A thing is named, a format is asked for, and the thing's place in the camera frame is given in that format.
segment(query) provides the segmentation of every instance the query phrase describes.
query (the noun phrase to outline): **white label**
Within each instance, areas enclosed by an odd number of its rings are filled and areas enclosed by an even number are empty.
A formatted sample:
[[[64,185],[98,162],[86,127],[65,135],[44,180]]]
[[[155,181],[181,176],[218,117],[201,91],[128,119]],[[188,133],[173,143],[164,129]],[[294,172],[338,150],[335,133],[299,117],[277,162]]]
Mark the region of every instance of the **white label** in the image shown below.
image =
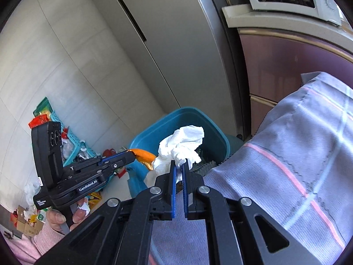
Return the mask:
[[[38,177],[38,180],[39,180],[39,185],[40,185],[40,186],[43,186],[42,179],[41,179],[40,177]]]

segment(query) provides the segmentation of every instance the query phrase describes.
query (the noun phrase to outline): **cardboard box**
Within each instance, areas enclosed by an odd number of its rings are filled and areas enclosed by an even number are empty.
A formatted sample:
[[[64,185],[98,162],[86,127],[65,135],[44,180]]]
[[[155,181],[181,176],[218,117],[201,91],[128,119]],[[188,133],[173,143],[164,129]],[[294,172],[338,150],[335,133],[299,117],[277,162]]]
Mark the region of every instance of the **cardboard box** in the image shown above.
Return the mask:
[[[18,216],[16,229],[28,237],[33,237],[42,230],[44,223],[40,220],[34,223],[29,223],[26,221],[23,213],[25,210],[26,209],[24,209],[22,206],[18,206],[17,208]]]

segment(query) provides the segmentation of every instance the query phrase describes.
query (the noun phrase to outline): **crumpled paper towel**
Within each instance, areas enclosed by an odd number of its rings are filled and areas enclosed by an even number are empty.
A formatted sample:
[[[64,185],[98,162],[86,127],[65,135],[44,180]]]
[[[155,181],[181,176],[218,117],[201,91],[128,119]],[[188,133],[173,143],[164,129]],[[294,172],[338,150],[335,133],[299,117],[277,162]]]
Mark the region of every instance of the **crumpled paper towel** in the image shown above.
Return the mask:
[[[197,149],[202,144],[205,137],[202,127],[188,125],[174,131],[174,133],[159,143],[158,157],[152,162],[153,170],[149,171],[145,177],[144,183],[147,187],[155,185],[156,178],[159,175],[168,173],[171,167],[171,160],[175,160],[175,165],[179,168],[188,160],[189,169],[193,163],[201,161],[197,154]]]

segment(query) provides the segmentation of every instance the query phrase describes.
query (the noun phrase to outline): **screw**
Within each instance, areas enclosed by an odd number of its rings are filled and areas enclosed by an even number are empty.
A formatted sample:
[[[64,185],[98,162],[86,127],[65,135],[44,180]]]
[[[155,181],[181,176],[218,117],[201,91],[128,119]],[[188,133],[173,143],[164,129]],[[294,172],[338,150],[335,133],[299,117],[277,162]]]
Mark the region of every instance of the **screw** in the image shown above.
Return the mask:
[[[157,187],[157,186],[153,186],[153,187],[151,187],[151,189],[150,189],[150,192],[151,192],[152,194],[158,194],[158,193],[161,193],[161,191],[162,191],[162,189],[160,189],[160,188]]]
[[[116,198],[111,198],[108,200],[107,204],[109,207],[115,207],[119,204],[119,200]]]
[[[210,188],[207,187],[207,186],[200,186],[200,187],[199,187],[199,191],[200,191],[201,193],[208,193],[208,192],[210,192]]]
[[[250,206],[252,204],[252,201],[250,198],[247,198],[247,197],[243,197],[241,200],[240,200],[241,204],[245,205],[245,206]]]

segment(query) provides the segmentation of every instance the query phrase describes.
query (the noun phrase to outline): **camera lens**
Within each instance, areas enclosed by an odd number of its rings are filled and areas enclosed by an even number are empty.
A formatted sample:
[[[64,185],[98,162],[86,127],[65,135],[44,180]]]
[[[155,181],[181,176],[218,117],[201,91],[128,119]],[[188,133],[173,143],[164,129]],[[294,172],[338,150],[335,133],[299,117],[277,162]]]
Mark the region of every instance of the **camera lens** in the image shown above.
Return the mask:
[[[56,130],[55,131],[55,144],[58,145],[60,140],[60,135],[59,132]]]
[[[50,133],[50,144],[51,144],[52,146],[54,146],[54,143],[55,143],[54,133],[51,132],[51,133]]]

